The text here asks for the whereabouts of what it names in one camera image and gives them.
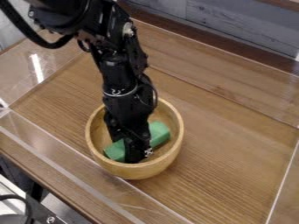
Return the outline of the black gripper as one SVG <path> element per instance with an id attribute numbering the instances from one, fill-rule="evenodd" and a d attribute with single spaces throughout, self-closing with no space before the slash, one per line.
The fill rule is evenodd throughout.
<path id="1" fill-rule="evenodd" d="M 151 88 L 111 88 L 103 91 L 104 122 L 112 142 L 124 139 L 125 162 L 136 164 L 148 157 L 151 134 L 148 117 L 157 106 Z"/>

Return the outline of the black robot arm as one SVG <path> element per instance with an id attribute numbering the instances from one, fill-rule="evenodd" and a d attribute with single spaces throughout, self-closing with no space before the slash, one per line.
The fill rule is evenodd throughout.
<path id="1" fill-rule="evenodd" d="M 9 0 L 0 0 L 5 14 L 22 35 L 48 49 L 77 40 L 92 55 L 103 77 L 104 122 L 111 139 L 124 142 L 124 160 L 137 163 L 152 152 L 148 117 L 157 106 L 157 91 L 145 75 L 148 55 L 139 44 L 135 23 L 117 0 L 24 0 L 28 17 L 50 33 L 49 42 L 26 24 Z"/>

